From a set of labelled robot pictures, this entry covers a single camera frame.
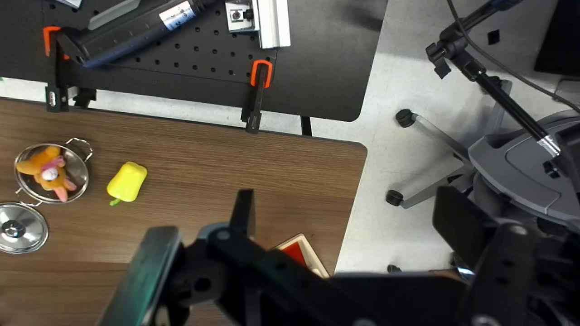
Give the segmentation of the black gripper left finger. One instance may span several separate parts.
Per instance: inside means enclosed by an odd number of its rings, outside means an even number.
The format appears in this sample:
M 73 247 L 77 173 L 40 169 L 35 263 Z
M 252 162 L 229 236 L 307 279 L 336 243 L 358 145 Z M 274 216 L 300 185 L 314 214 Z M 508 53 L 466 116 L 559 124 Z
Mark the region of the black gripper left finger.
M 100 326 L 153 326 L 180 249 L 176 227 L 149 229 L 111 298 Z

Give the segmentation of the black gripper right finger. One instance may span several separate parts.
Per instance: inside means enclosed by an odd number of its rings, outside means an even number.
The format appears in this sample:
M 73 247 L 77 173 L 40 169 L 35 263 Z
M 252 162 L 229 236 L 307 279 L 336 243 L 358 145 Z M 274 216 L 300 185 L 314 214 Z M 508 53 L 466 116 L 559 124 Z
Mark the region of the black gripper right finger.
M 466 326 L 522 326 L 535 241 L 521 225 L 503 225 L 495 232 L 463 303 Z

